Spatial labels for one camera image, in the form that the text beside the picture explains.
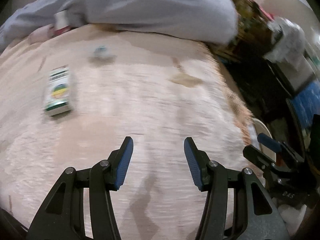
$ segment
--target gray fabric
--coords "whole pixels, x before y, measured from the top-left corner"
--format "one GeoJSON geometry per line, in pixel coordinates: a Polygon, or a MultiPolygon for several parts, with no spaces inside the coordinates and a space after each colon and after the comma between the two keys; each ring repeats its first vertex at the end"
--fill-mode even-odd
{"type": "Polygon", "coordinates": [[[115,24],[118,30],[156,32],[179,38],[228,43],[237,32],[231,0],[37,0],[18,9],[0,27],[0,52],[15,38],[53,24],[68,10],[73,27],[115,24]]]}

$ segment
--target beige patch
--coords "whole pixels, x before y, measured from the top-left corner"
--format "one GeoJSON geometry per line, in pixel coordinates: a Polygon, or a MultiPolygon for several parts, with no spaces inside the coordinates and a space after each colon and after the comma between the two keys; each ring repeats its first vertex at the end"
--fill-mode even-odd
{"type": "Polygon", "coordinates": [[[200,78],[190,76],[186,73],[178,73],[173,76],[170,81],[188,88],[192,88],[203,83],[200,78]]]}
{"type": "Polygon", "coordinates": [[[111,151],[119,147],[116,120],[115,117],[79,115],[63,122],[56,149],[57,166],[83,169],[107,159],[111,151]]]}

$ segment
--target beige blanket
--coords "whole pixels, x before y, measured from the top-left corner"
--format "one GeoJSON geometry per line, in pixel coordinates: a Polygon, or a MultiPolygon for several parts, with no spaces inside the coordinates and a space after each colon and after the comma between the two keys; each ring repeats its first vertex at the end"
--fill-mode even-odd
{"type": "MultiPolygon", "coordinates": [[[[206,193],[193,184],[185,137],[227,168],[249,165],[217,70],[201,43],[94,25],[8,48],[0,57],[1,206],[28,227],[66,167],[91,167],[131,136],[124,185],[111,193],[122,238],[193,239],[206,193]],[[113,61],[92,58],[100,45],[113,61]],[[49,71],[66,64],[76,81],[75,110],[48,117],[49,71]]],[[[87,191],[84,207],[90,236],[87,191]]]]}

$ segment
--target blue rubber fingertip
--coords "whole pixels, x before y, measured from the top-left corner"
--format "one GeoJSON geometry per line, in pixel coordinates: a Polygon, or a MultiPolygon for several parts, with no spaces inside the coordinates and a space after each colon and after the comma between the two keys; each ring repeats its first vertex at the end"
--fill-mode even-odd
{"type": "Polygon", "coordinates": [[[263,144],[265,147],[269,148],[271,151],[275,153],[281,152],[281,145],[277,141],[270,138],[268,135],[264,133],[260,133],[257,137],[258,142],[263,144]]]}
{"type": "Polygon", "coordinates": [[[133,152],[133,140],[132,138],[130,138],[129,142],[126,145],[122,158],[119,162],[119,165],[117,167],[117,172],[116,172],[117,177],[115,182],[115,187],[117,189],[119,189],[120,186],[122,186],[124,183],[124,179],[127,174],[127,170],[131,160],[132,152],[133,152]]]}
{"type": "Polygon", "coordinates": [[[201,181],[201,170],[187,139],[184,140],[184,154],[186,155],[193,182],[199,190],[202,190],[204,185],[201,181]]]}

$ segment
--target silver bolt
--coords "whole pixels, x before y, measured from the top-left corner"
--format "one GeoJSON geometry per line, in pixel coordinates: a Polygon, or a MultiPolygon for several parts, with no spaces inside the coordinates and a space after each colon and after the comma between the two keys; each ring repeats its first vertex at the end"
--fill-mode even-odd
{"type": "Polygon", "coordinates": [[[218,163],[216,161],[209,161],[209,165],[211,167],[217,167],[218,166],[218,163]]]}
{"type": "Polygon", "coordinates": [[[65,172],[66,174],[71,174],[71,173],[73,173],[73,171],[74,171],[74,169],[73,169],[72,167],[68,167],[68,168],[65,169],[64,172],[65,172]]]}
{"type": "Polygon", "coordinates": [[[250,168],[244,168],[243,171],[245,174],[248,174],[248,175],[252,174],[252,170],[250,168]]]}
{"type": "Polygon", "coordinates": [[[102,167],[108,166],[109,163],[110,163],[110,162],[109,162],[108,160],[102,160],[102,161],[100,161],[100,165],[101,165],[102,167]]]}

